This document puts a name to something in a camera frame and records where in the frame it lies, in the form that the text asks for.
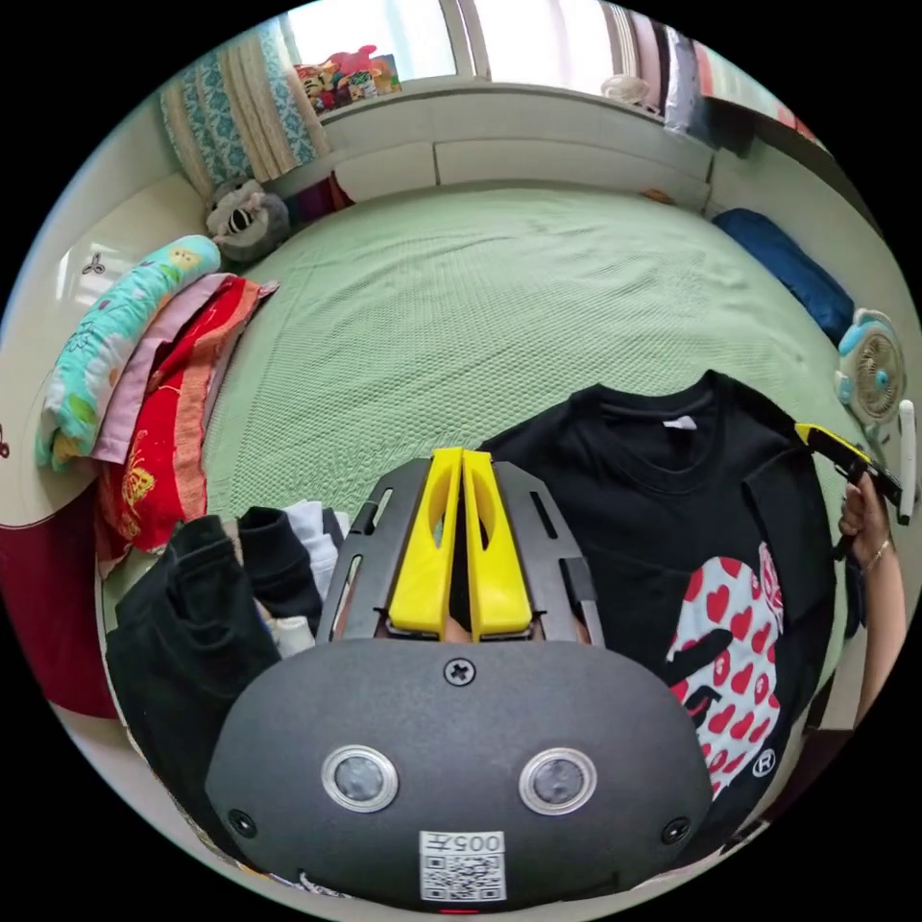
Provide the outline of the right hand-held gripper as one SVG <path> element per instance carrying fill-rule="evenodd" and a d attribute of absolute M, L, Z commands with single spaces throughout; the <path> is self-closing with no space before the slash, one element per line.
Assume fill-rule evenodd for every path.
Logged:
<path fill-rule="evenodd" d="M 866 459 L 866 453 L 823 426 L 797 423 L 794 425 L 794 431 L 806 448 L 811 452 L 822 455 L 832 463 L 846 463 L 843 467 L 846 486 L 848 484 L 856 484 L 863 474 L 870 474 L 881 499 L 885 503 L 892 532 L 887 501 L 891 498 L 891 494 L 893 493 L 891 490 L 893 482 Z M 850 540 L 843 538 L 840 534 L 840 543 L 844 548 L 843 553 L 849 555 L 856 562 L 851 554 Z"/>

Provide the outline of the person's right hand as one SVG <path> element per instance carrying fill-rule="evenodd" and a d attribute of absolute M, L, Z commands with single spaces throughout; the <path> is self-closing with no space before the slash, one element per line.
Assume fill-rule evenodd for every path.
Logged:
<path fill-rule="evenodd" d="M 885 503 L 869 473 L 846 486 L 838 527 L 841 536 L 850 540 L 851 554 L 864 573 L 893 550 Z"/>

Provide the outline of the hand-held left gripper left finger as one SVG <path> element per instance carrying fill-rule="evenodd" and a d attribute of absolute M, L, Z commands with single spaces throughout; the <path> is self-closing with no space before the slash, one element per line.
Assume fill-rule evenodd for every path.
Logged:
<path fill-rule="evenodd" d="M 425 469 L 388 605 L 398 632 L 447 636 L 462 449 L 437 449 Z"/>

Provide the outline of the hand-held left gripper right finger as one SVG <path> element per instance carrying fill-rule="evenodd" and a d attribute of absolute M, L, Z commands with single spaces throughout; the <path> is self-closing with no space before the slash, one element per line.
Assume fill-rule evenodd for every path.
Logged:
<path fill-rule="evenodd" d="M 473 639 L 482 642 L 526 634 L 532 609 L 489 453 L 462 451 L 462 488 Z"/>

